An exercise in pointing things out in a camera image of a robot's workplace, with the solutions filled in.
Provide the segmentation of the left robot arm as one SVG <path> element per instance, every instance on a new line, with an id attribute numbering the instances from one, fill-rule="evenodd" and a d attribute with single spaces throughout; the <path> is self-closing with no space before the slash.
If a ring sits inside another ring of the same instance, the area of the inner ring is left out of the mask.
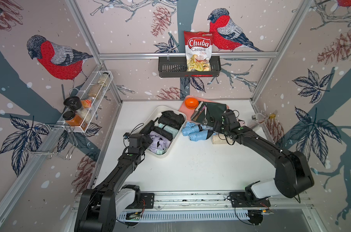
<path id="1" fill-rule="evenodd" d="M 112 232 L 116 222 L 115 198 L 120 187 L 142 162 L 145 150 L 153 140 L 147 134 L 129 136 L 129 146 L 118 158 L 113 171 L 93 189 L 86 189 L 80 198 L 75 232 Z"/>

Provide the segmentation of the mint green umbrella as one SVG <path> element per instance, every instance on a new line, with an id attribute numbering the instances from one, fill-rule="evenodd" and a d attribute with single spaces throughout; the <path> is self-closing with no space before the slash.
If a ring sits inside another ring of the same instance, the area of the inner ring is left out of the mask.
<path id="1" fill-rule="evenodd" d="M 157 148 L 156 154 L 157 155 L 164 155 L 167 152 L 167 148 Z"/>
<path id="2" fill-rule="evenodd" d="M 173 136 L 173 139 L 177 136 L 178 131 L 179 131 L 179 130 L 177 130 L 177 129 L 175 129 L 175 128 L 169 126 L 169 125 L 165 125 L 165 124 L 162 124 L 162 123 L 160 123 L 160 124 L 158 125 L 158 127 L 160 127 L 160 128 L 162 128 L 163 130 L 165 130 L 165 131 L 171 133 L 172 136 Z"/>

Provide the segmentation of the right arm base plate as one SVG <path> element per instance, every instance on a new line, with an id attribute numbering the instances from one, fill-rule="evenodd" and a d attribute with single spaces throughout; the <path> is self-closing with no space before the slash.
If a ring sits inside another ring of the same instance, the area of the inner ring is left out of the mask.
<path id="1" fill-rule="evenodd" d="M 245 191 L 233 191 L 229 193 L 228 200 L 234 208 L 270 208 L 271 204 L 268 198 L 258 199 Z"/>

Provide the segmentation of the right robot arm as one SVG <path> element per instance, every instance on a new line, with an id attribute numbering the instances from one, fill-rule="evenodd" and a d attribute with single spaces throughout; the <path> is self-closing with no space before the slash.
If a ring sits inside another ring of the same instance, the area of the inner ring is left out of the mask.
<path id="1" fill-rule="evenodd" d="M 245 198 L 248 201 L 257 201 L 276 195 L 294 198 L 314 186 L 314 178 L 303 153 L 279 148 L 251 128 L 241 126 L 232 110 L 227 109 L 218 119 L 215 119 L 213 131 L 250 148 L 275 167 L 274 178 L 245 187 Z"/>

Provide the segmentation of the cream plastic storage box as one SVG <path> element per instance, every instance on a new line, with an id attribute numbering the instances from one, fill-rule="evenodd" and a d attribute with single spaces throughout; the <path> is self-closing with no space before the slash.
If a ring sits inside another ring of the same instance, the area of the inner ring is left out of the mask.
<path id="1" fill-rule="evenodd" d="M 163 158 L 171 150 L 178 136 L 186 125 L 187 116 L 167 106 L 155 108 L 143 123 L 139 133 L 147 134 L 152 139 L 146 153 Z"/>

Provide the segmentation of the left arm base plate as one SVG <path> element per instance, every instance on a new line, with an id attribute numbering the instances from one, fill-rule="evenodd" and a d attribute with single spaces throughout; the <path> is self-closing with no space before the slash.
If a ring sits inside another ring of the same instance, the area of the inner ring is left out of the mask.
<path id="1" fill-rule="evenodd" d="M 136 196 L 134 202 L 127 209 L 153 209 L 155 201 L 154 193 L 141 193 Z"/>

